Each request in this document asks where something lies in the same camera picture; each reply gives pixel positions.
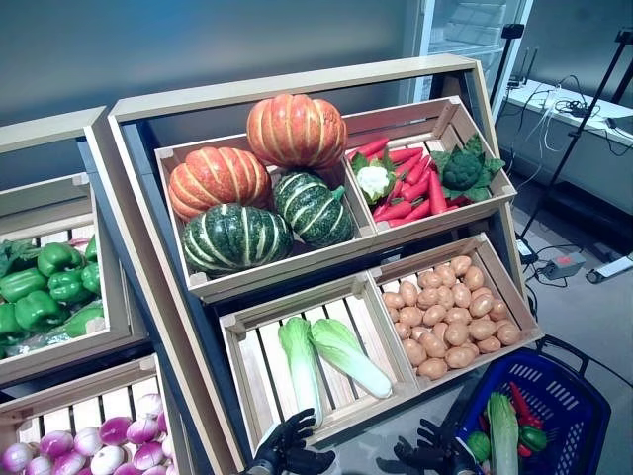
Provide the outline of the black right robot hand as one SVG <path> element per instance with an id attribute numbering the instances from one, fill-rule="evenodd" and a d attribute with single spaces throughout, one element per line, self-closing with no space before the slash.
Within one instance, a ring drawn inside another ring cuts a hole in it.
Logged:
<path id="1" fill-rule="evenodd" d="M 403 464 L 420 474 L 425 470 L 437 474 L 482 473 L 474 455 L 454 436 L 452 428 L 421 419 L 417 434 L 416 447 L 401 436 L 394 446 L 394 454 Z"/>

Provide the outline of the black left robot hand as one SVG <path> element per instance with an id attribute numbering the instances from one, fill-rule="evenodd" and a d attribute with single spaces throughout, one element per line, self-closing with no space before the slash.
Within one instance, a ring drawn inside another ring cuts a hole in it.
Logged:
<path id="1" fill-rule="evenodd" d="M 306 449 L 313 434 L 315 409 L 305 409 L 276 426 L 257 449 L 244 474 L 322 474 L 335 460 L 335 452 Z"/>

